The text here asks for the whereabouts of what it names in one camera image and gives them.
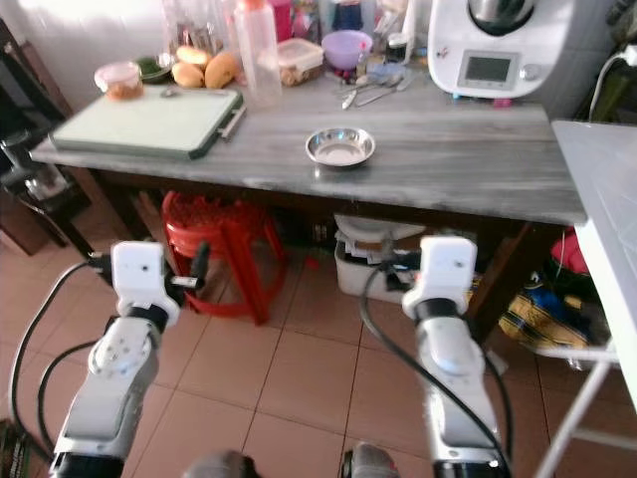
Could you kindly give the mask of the dark green bowl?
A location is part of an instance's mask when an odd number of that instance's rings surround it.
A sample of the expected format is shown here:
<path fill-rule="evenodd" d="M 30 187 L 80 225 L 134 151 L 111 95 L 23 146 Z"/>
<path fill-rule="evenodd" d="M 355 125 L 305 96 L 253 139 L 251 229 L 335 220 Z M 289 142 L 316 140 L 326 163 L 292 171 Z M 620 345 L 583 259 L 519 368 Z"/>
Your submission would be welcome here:
<path fill-rule="evenodd" d="M 140 69 L 140 78 L 145 84 L 171 84 L 173 77 L 171 68 L 176 64 L 176 58 L 168 52 L 155 56 L 145 56 L 133 61 Z"/>

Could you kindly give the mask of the black chair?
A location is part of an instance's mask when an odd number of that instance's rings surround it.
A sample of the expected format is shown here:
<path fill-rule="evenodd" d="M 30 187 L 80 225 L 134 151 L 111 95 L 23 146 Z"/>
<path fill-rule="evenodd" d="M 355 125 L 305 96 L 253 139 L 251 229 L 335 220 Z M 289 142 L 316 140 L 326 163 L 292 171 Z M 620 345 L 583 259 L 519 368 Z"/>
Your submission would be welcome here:
<path fill-rule="evenodd" d="M 8 158 L 10 169 L 1 176 L 1 186 L 19 204 L 41 219 L 42 228 L 60 247 L 73 246 L 83 258 L 90 258 L 93 246 L 74 224 L 79 213 L 90 206 L 83 189 L 58 165 L 37 162 L 32 151 L 52 132 L 55 124 L 67 118 L 49 97 L 49 91 L 38 81 L 35 69 L 24 59 L 17 37 L 5 23 L 0 24 L 0 65 L 12 77 L 9 91 L 13 106 L 10 119 L 12 132 L 1 137 L 0 147 Z"/>

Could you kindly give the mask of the round steel plate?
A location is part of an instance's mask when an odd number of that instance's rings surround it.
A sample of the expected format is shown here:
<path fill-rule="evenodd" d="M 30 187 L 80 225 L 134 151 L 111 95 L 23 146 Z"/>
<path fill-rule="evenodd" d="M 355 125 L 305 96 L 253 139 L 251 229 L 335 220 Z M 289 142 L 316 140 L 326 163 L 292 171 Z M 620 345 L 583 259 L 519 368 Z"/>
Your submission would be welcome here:
<path fill-rule="evenodd" d="M 328 127 L 311 133 L 305 142 L 306 154 L 315 164 L 332 168 L 355 168 L 370 160 L 376 140 L 364 128 Z"/>

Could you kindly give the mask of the round pink-lidded food container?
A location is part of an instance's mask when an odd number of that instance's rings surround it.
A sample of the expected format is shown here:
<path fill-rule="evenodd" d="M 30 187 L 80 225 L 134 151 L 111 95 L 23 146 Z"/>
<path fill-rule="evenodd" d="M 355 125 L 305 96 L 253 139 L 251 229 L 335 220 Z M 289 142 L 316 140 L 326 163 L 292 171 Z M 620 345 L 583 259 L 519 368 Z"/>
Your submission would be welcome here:
<path fill-rule="evenodd" d="M 96 86 L 114 101 L 130 101 L 144 96 L 141 69 L 132 61 L 117 61 L 99 67 L 93 76 Z"/>

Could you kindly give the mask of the white plastic bin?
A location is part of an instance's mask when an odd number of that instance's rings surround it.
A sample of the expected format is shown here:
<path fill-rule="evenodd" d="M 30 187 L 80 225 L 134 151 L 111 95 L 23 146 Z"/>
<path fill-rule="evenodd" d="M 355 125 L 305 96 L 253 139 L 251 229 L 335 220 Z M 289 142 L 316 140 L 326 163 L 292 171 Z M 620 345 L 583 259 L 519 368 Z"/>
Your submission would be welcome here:
<path fill-rule="evenodd" d="M 347 243 L 337 238 L 333 247 L 338 289 L 352 297 L 363 296 L 367 279 L 373 273 L 373 265 L 360 256 L 347 252 Z M 385 283 L 385 275 L 378 274 L 376 283 L 368 290 L 368 299 L 400 305 L 404 292 L 390 291 Z"/>

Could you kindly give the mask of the colourful patterned bag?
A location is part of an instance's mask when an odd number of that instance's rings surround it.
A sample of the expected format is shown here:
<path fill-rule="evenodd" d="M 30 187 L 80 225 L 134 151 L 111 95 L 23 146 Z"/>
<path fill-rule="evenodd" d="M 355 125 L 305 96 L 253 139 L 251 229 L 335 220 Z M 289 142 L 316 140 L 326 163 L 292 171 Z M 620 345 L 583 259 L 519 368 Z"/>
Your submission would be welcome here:
<path fill-rule="evenodd" d="M 502 315 L 500 329 L 528 348 L 602 347 L 611 338 L 599 304 L 547 286 L 519 292 Z"/>

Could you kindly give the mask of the green patterned mat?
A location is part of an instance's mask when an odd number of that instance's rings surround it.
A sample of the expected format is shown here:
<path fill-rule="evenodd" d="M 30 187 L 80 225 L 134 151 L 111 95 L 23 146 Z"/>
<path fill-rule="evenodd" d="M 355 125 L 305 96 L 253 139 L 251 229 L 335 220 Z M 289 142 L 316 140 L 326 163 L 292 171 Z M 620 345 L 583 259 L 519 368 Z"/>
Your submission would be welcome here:
<path fill-rule="evenodd" d="M 28 478 L 29 441 L 27 433 L 3 420 L 0 478 Z"/>

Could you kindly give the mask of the white kitchen food processor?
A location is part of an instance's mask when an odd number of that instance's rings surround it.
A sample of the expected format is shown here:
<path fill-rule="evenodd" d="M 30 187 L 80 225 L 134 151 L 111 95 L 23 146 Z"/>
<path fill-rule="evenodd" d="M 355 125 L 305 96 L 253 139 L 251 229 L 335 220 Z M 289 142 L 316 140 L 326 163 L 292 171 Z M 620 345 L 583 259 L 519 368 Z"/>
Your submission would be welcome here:
<path fill-rule="evenodd" d="M 432 0 L 426 60 L 440 90 L 470 99 L 522 99 L 565 69 L 573 31 L 615 0 Z"/>

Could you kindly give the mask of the grey left robot knee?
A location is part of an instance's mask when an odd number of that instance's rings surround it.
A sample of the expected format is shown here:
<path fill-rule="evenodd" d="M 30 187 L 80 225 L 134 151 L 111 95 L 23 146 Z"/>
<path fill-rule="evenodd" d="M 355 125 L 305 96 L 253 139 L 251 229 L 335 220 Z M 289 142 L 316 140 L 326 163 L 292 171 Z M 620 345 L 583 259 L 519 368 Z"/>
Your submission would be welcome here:
<path fill-rule="evenodd" d="M 254 460 L 240 451 L 222 450 L 197 459 L 181 478 L 260 478 Z"/>

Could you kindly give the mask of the clear rectangular food container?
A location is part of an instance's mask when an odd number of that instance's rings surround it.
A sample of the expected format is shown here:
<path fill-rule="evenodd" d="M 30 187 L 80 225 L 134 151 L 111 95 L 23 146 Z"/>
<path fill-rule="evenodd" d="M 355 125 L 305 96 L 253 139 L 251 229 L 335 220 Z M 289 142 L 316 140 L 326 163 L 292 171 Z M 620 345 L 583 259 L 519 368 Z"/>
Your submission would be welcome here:
<path fill-rule="evenodd" d="M 278 45 L 279 69 L 284 87 L 295 87 L 321 77 L 324 50 L 305 38 L 288 38 Z"/>

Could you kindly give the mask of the grey-topped dark wooden table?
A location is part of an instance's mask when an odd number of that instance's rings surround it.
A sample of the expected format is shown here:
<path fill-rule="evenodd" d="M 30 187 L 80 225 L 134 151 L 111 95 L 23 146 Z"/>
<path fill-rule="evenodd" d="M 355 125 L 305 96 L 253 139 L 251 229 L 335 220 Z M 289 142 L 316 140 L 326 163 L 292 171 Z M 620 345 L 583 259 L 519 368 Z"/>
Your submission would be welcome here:
<path fill-rule="evenodd" d="M 372 133 L 368 162 L 332 168 L 310 160 L 307 137 L 338 126 Z M 541 106 L 455 102 L 428 79 L 350 110 L 328 81 L 285 90 L 277 108 L 249 111 L 231 140 L 196 159 L 83 153 L 49 141 L 33 155 L 86 179 L 123 240 L 147 235 L 131 199 L 149 188 L 478 233 L 498 242 L 466 314 L 479 342 L 564 229 L 587 217 Z"/>

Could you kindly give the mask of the red bag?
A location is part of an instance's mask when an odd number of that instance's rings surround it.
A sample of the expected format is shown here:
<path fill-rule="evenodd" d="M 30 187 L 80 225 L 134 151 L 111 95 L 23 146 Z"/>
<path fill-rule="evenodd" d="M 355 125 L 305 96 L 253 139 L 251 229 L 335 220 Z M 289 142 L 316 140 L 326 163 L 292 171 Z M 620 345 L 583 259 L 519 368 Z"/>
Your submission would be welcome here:
<path fill-rule="evenodd" d="M 576 275 L 590 273 L 574 228 L 565 229 L 559 240 L 550 247 L 550 260 L 555 275 L 563 272 Z"/>

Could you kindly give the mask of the red plastic stool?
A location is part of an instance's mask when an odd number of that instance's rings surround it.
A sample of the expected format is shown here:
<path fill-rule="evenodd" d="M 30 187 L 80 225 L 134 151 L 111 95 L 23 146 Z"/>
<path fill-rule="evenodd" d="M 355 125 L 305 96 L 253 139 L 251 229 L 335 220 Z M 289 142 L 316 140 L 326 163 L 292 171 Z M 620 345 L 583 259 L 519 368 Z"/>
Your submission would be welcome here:
<path fill-rule="evenodd" d="M 201 300 L 196 290 L 187 290 L 185 300 L 191 309 L 213 316 L 249 316 L 255 325 L 264 325 L 272 318 L 270 305 L 286 282 L 288 258 L 272 215 L 264 206 L 167 192 L 160 218 L 178 273 L 191 273 L 200 250 L 206 249 L 209 259 L 227 265 L 238 288 L 240 301 L 219 304 Z M 252 243 L 259 240 L 267 243 L 274 255 L 275 273 L 269 283 L 261 281 L 252 255 Z"/>

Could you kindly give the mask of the grey right robot knee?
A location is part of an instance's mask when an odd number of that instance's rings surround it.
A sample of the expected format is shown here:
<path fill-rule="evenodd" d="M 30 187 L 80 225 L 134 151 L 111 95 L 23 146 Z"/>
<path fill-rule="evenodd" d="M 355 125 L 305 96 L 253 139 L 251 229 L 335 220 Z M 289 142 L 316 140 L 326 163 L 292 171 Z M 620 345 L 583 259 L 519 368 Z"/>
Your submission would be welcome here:
<path fill-rule="evenodd" d="M 401 474 L 385 450 L 356 443 L 342 454 L 338 478 L 401 478 Z"/>

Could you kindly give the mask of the grey robot knee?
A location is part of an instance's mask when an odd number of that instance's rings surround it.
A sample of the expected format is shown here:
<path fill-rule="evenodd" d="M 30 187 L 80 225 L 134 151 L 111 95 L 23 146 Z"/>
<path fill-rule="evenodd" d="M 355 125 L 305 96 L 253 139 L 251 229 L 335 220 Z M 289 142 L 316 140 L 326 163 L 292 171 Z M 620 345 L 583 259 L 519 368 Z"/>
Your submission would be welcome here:
<path fill-rule="evenodd" d="M 342 454 L 338 478 L 401 478 L 401 474 L 385 450 L 356 443 Z"/>
<path fill-rule="evenodd" d="M 181 478 L 260 478 L 254 460 L 240 451 L 222 450 L 197 459 Z"/>

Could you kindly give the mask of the clear plastic bottle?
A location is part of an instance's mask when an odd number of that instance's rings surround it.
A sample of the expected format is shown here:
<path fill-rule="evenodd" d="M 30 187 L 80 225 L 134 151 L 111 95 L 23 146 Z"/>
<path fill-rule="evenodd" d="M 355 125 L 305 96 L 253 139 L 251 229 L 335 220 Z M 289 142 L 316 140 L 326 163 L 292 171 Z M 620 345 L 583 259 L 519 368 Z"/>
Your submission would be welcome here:
<path fill-rule="evenodd" d="M 259 109 L 276 108 L 283 86 L 273 9 L 267 0 L 236 0 L 235 27 L 252 104 Z"/>

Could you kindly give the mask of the brown bread roll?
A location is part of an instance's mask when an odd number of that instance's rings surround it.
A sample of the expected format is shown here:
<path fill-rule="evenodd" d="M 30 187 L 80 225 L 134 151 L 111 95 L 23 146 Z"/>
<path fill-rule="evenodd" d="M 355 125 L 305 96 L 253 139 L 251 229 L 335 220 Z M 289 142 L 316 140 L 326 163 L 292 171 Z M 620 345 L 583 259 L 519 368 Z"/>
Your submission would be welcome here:
<path fill-rule="evenodd" d="M 204 88 L 204 68 L 200 65 L 176 63 L 171 67 L 171 77 L 174 83 L 186 90 L 200 90 Z"/>
<path fill-rule="evenodd" d="M 240 76 L 241 64 L 236 52 L 223 51 L 213 56 L 206 64 L 203 76 L 208 90 L 223 90 Z"/>
<path fill-rule="evenodd" d="M 209 61 L 213 59 L 210 52 L 192 46 L 178 46 L 173 55 L 178 64 L 191 65 L 199 69 L 205 69 Z"/>

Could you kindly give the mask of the small purple bowl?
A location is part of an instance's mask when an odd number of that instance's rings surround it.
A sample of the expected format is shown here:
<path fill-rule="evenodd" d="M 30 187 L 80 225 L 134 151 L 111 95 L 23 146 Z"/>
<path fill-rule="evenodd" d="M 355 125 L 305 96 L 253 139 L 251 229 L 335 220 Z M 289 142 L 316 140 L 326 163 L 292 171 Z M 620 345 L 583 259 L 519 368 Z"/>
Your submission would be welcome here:
<path fill-rule="evenodd" d="M 338 29 L 321 40 L 324 59 L 334 69 L 354 70 L 373 46 L 373 38 L 358 29 Z"/>

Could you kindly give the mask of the white folding table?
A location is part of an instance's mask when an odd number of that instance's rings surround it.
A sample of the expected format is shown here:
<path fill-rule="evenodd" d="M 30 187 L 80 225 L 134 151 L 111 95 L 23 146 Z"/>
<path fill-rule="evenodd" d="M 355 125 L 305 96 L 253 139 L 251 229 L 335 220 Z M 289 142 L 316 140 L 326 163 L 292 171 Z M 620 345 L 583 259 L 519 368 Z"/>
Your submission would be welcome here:
<path fill-rule="evenodd" d="M 546 348 L 542 355 L 592 362 L 551 439 L 533 478 L 553 478 L 572 440 L 637 452 L 637 437 L 581 427 L 582 419 L 612 368 L 622 369 L 637 408 L 637 126 L 554 121 L 568 171 L 587 218 L 576 223 L 585 258 L 604 310 L 610 339 L 601 348 Z"/>

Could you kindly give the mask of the green-rimmed white cutting board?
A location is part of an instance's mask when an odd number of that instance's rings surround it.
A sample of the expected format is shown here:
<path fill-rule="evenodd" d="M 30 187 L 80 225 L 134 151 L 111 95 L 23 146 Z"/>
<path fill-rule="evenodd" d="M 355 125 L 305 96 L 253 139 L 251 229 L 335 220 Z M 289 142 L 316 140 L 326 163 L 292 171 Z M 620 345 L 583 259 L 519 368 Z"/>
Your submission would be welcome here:
<path fill-rule="evenodd" d="M 195 159 L 231 135 L 246 110 L 233 90 L 146 86 L 139 99 L 94 101 L 49 140 L 59 149 Z"/>

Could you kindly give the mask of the white plastic lid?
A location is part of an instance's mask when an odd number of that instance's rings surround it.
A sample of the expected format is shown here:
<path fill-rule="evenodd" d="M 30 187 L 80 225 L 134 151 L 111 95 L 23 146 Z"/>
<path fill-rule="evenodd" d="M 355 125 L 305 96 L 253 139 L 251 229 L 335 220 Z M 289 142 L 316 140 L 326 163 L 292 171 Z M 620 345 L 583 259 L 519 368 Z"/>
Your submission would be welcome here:
<path fill-rule="evenodd" d="M 377 249 L 385 245 L 387 240 L 391 240 L 395 246 L 406 245 L 409 238 L 423 235 L 427 231 L 426 226 L 419 224 L 341 214 L 333 215 L 333 222 L 347 243 L 372 243 Z"/>

